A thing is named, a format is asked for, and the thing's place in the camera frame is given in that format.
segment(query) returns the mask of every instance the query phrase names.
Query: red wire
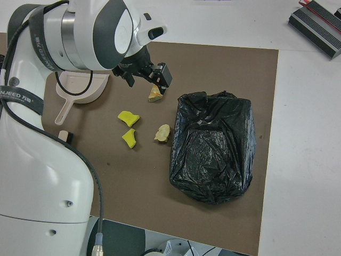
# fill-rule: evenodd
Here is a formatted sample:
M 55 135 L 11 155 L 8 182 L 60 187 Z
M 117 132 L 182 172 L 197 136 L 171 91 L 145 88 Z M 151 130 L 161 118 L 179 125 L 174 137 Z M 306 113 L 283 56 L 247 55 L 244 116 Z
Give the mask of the red wire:
M 341 34 L 341 30 L 338 29 L 337 27 L 335 27 L 333 24 L 331 24 L 328 20 L 326 20 L 324 17 L 322 17 L 321 15 L 319 15 L 317 12 L 315 12 L 309 5 L 302 3 L 302 2 L 298 2 L 301 6 L 306 7 L 309 11 L 311 11 L 312 13 L 316 14 L 321 20 L 323 20 L 325 23 L 327 23 L 329 26 L 331 26 L 333 29 L 335 29 L 336 31 L 338 31 Z

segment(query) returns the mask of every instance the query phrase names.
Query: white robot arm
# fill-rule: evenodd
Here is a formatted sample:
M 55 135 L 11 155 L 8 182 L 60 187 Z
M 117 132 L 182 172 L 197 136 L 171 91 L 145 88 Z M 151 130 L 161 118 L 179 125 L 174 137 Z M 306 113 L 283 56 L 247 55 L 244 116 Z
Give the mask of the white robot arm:
M 164 63 L 153 65 L 146 47 L 166 26 L 140 15 L 131 0 L 68 3 L 24 5 L 10 20 L 12 40 L 0 75 L 1 255 L 79 255 L 92 204 L 91 174 L 101 196 L 86 158 L 43 131 L 48 75 L 112 70 L 129 86 L 132 75 L 141 76 L 161 93 L 172 80 Z M 101 204 L 95 255 L 102 255 L 102 219 Z

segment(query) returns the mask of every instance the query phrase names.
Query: dustpan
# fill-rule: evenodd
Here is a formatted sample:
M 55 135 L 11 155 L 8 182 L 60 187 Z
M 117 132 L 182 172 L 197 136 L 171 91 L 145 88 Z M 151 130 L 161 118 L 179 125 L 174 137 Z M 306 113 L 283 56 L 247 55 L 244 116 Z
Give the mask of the dustpan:
M 66 101 L 54 121 L 55 124 L 62 125 L 64 123 L 64 120 L 74 103 L 85 104 L 96 100 L 102 94 L 107 84 L 108 78 L 108 74 L 93 74 L 92 82 L 89 89 L 78 96 L 67 94 L 60 88 L 59 84 L 57 83 L 57 94 L 60 97 L 64 98 Z M 59 80 L 67 91 L 71 93 L 79 93 L 87 87 L 90 80 L 90 74 L 63 71 L 59 76 Z

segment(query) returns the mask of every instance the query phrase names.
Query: white tabletop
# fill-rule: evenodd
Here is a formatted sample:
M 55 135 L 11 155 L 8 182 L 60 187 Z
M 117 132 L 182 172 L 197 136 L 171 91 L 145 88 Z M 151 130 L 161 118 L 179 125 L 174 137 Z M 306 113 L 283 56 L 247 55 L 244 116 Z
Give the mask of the white tabletop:
M 259 255 L 340 255 L 341 57 L 330 61 L 288 25 L 298 0 L 134 2 L 167 23 L 163 42 L 280 50 Z M 332 13 L 341 7 L 318 2 Z M 0 3 L 6 32 L 27 2 Z

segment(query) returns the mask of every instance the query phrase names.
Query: cardboard sheet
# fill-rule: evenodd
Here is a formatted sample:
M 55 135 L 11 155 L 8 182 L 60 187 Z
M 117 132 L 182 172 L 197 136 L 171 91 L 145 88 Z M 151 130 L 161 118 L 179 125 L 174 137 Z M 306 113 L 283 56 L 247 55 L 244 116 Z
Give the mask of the cardboard sheet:
M 111 74 L 96 101 L 75 104 L 64 124 L 56 126 L 54 120 L 64 100 L 50 76 L 45 91 L 45 130 L 55 135 L 60 130 L 74 133 L 72 144 L 100 175 L 106 219 L 257 255 L 278 51 L 175 43 L 151 43 L 149 51 L 152 61 L 166 62 L 173 75 L 162 100 L 148 102 L 152 85 L 143 79 L 136 78 L 130 88 Z M 223 205 L 196 202 L 172 187 L 168 181 L 172 139 L 165 145 L 154 141 L 162 124 L 174 127 L 177 98 L 197 91 L 228 91 L 253 105 L 257 135 L 254 178 L 241 198 Z M 117 118 L 122 110 L 141 116 L 132 127 L 137 140 L 133 149 L 121 138 L 130 129 Z M 96 190 L 92 214 L 98 215 Z

